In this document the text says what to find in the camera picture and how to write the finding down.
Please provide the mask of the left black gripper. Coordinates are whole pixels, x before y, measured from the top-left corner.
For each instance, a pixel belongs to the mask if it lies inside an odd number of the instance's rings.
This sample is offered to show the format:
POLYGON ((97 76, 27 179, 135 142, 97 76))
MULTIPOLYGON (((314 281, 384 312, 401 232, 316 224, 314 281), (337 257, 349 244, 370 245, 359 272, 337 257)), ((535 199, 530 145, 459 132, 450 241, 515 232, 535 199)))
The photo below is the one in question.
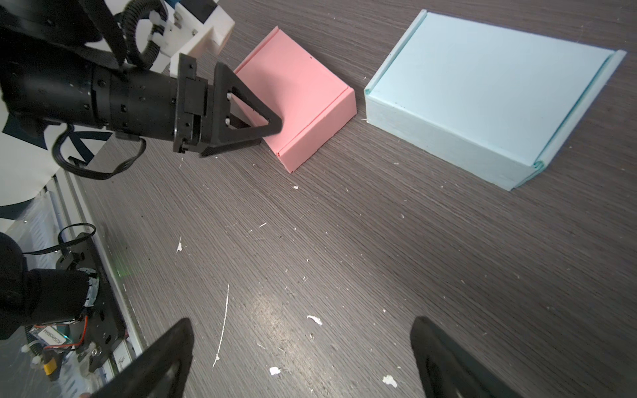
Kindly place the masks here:
POLYGON ((197 61, 180 54, 174 119, 176 153, 202 158, 245 149, 282 131, 283 121, 247 85, 217 63, 213 82, 197 75, 197 61))

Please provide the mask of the light blue paper box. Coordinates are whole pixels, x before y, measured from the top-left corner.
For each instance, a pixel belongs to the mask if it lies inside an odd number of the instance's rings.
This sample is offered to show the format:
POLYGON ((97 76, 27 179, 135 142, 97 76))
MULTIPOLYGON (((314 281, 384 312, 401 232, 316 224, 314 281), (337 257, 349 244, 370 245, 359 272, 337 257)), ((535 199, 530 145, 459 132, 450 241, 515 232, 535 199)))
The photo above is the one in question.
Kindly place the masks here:
POLYGON ((624 57, 422 11, 368 82, 367 121, 510 191, 552 162, 624 57))

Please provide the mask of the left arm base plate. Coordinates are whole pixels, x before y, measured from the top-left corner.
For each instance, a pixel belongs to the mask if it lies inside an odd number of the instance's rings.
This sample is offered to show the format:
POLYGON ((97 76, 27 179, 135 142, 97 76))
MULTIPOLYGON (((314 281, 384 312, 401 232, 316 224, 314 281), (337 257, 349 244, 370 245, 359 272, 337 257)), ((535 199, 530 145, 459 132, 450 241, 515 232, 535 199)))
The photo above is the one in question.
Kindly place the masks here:
POLYGON ((56 262, 57 270, 94 270, 100 281, 94 305, 88 310, 88 327, 85 342, 76 353, 89 359, 89 371, 102 367, 114 354, 114 350, 126 336, 126 326, 106 267, 92 238, 71 247, 67 255, 56 262))

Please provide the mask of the pink paper box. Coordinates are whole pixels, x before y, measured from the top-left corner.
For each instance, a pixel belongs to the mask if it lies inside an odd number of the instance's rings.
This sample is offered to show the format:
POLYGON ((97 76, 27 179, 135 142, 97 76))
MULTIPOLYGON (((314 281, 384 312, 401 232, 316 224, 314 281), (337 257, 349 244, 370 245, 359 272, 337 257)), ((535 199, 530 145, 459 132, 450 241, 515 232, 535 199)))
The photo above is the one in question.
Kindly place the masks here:
POLYGON ((235 69, 237 76, 282 119, 265 138, 288 172, 294 172, 358 111, 355 91, 280 28, 235 69))

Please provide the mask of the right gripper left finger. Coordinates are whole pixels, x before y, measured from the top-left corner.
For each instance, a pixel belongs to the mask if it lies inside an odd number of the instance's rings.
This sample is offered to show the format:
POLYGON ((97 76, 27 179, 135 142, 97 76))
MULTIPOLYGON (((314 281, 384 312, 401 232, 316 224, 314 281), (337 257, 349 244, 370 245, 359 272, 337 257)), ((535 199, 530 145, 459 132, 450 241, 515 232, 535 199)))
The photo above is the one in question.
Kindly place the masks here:
POLYGON ((194 331, 182 318, 94 397, 182 397, 193 360, 194 331))

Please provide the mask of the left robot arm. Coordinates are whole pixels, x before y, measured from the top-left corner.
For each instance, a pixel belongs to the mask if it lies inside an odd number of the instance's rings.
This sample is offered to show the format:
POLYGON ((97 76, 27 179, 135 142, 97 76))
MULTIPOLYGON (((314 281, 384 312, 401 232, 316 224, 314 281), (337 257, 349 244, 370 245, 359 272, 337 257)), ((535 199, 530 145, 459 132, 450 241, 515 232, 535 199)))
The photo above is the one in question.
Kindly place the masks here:
POLYGON ((3 101, 33 134, 105 128, 201 157, 258 144, 281 118, 225 64, 197 76, 195 49, 220 51, 233 27, 214 1, 131 1, 119 14, 103 1, 4 1, 3 101))

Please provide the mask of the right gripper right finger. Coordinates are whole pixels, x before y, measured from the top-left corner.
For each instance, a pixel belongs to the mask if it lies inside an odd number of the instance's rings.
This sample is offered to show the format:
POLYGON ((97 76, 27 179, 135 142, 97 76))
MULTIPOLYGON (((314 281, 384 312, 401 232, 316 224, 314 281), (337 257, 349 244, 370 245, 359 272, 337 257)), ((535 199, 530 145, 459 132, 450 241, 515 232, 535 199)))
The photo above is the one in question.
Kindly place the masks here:
POLYGON ((411 348, 427 397, 518 397, 429 318, 415 318, 411 348))

